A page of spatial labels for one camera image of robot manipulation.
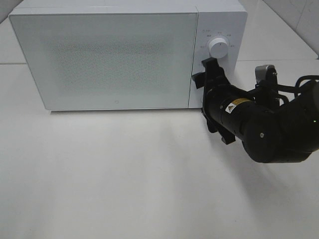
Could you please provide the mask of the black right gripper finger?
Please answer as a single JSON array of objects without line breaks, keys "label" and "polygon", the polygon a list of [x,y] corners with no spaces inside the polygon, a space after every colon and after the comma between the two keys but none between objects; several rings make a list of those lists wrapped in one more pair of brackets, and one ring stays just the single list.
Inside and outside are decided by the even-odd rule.
[{"label": "black right gripper finger", "polygon": [[201,63],[205,68],[204,86],[230,85],[230,82],[225,75],[224,69],[219,66],[218,60],[216,58],[207,58]]},{"label": "black right gripper finger", "polygon": [[197,89],[201,89],[205,87],[206,84],[206,73],[205,72],[200,72],[192,75],[192,80],[195,83],[195,87]]}]

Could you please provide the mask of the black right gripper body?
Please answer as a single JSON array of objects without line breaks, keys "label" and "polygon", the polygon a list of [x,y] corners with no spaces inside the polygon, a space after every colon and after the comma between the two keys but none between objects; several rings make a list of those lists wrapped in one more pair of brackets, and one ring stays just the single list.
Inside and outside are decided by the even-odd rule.
[{"label": "black right gripper body", "polygon": [[202,114],[206,119],[209,132],[218,132],[225,144],[233,143],[237,133],[234,132],[235,120],[232,119],[231,127],[227,127],[226,123],[222,122],[222,116],[226,113],[227,106],[240,98],[249,99],[249,94],[233,85],[214,86],[212,83],[204,85]]}]

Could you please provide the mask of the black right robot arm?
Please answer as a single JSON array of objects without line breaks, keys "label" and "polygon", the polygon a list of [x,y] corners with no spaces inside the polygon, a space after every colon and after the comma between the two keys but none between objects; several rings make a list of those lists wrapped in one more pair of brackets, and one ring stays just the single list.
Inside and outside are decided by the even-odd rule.
[{"label": "black right robot arm", "polygon": [[319,148],[319,78],[305,75],[294,86],[278,84],[273,65],[255,69],[256,85],[239,89],[227,79],[216,58],[203,60],[193,75],[203,89],[201,112],[211,133],[225,144],[242,141],[259,163],[298,163]]}]

